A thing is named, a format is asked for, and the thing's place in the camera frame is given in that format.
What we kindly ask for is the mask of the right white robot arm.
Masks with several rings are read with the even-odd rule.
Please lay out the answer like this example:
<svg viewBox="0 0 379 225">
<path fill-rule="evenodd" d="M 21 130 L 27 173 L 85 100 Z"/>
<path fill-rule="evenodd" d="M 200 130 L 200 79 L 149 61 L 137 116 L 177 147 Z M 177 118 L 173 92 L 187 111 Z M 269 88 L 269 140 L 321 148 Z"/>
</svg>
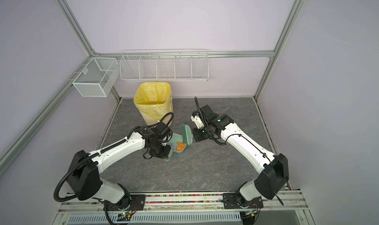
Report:
<svg viewBox="0 0 379 225">
<path fill-rule="evenodd" d="M 258 177 L 242 184 L 235 192 L 235 205 L 247 208 L 256 199 L 273 199 L 289 181 L 288 159 L 283 154 L 268 151 L 249 137 L 226 114 L 217 114 L 205 105 L 199 106 L 197 97 L 194 98 L 196 111 L 192 113 L 191 121 L 196 127 L 192 129 L 196 142 L 212 140 L 222 146 L 232 145 L 254 167 Z"/>
</svg>

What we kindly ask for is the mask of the green hand brush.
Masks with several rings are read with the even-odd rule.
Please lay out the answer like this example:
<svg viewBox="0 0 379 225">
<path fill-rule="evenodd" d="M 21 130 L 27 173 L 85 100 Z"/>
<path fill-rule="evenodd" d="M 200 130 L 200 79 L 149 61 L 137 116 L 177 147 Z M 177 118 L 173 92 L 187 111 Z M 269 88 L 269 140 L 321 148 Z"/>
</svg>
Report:
<svg viewBox="0 0 379 225">
<path fill-rule="evenodd" d="M 185 146 L 189 146 L 193 143 L 193 134 L 189 125 L 181 124 L 182 139 Z"/>
</svg>

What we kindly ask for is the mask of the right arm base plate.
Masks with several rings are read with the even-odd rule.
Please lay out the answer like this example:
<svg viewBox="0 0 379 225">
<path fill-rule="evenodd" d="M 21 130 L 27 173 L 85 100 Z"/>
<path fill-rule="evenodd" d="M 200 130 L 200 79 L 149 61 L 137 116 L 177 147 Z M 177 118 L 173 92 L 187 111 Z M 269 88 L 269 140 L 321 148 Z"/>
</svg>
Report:
<svg viewBox="0 0 379 225">
<path fill-rule="evenodd" d="M 247 201 L 236 192 L 223 193 L 222 197 L 225 209 L 262 209 L 264 207 L 261 197 Z"/>
</svg>

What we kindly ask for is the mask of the green plastic dustpan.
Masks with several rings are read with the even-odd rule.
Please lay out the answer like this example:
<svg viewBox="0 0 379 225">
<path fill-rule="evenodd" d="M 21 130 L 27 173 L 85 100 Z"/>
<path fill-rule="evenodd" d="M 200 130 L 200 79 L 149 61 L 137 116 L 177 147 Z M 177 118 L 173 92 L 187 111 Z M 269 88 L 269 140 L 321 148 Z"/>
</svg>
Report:
<svg viewBox="0 0 379 225">
<path fill-rule="evenodd" d="M 171 139 L 166 143 L 166 145 L 170 147 L 170 152 L 165 161 L 169 161 L 174 153 L 181 153 L 187 144 L 187 140 L 184 139 L 182 135 L 173 133 Z"/>
</svg>

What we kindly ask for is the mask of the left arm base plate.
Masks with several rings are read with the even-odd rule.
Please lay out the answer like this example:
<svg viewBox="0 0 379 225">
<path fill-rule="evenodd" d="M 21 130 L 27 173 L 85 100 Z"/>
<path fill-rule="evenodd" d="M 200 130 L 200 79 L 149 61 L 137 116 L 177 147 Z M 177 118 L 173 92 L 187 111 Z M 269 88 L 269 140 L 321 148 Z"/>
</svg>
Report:
<svg viewBox="0 0 379 225">
<path fill-rule="evenodd" d="M 117 204 L 105 202 L 108 211 L 142 211 L 146 202 L 145 194 L 132 194 Z"/>
</svg>

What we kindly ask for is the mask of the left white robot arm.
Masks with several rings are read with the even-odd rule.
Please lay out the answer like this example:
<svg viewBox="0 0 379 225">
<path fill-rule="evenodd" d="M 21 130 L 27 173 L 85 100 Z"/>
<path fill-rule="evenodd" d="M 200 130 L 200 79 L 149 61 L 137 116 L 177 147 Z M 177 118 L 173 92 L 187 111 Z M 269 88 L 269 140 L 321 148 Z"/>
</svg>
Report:
<svg viewBox="0 0 379 225">
<path fill-rule="evenodd" d="M 126 210 L 132 203 L 129 191 L 121 184 L 111 183 L 100 177 L 108 167 L 129 154 L 145 149 L 143 158 L 168 158 L 171 147 L 168 142 L 173 137 L 166 117 L 173 117 L 169 112 L 155 124 L 136 126 L 121 140 L 92 152 L 77 152 L 67 173 L 56 186 L 53 198 L 57 202 L 72 199 L 80 201 L 96 199 L 110 203 L 119 210 Z"/>
</svg>

